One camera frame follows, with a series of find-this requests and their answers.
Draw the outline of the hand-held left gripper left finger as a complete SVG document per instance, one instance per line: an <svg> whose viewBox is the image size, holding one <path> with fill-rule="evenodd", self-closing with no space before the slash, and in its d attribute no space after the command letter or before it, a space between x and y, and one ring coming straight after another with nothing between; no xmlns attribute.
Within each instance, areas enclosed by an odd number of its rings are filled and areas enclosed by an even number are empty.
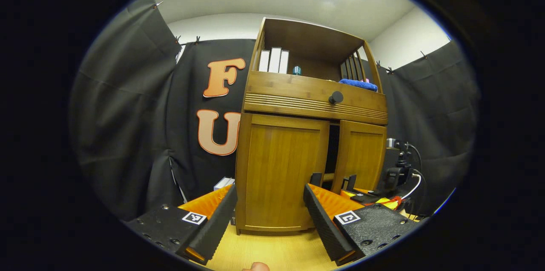
<svg viewBox="0 0 545 271"><path fill-rule="evenodd" d="M125 225L167 252L206 265L230 224L237 200L237 189L230 184L183 205L164 203Z"/></svg>

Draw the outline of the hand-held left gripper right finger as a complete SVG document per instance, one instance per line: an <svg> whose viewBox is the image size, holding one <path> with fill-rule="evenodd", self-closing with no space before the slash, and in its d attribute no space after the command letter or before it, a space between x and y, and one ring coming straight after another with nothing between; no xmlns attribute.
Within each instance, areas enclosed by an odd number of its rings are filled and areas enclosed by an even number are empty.
<svg viewBox="0 0 545 271"><path fill-rule="evenodd" d="M305 185L303 200L330 260L337 266L374 255L420 226L383 203L362 205L310 183Z"/></svg>

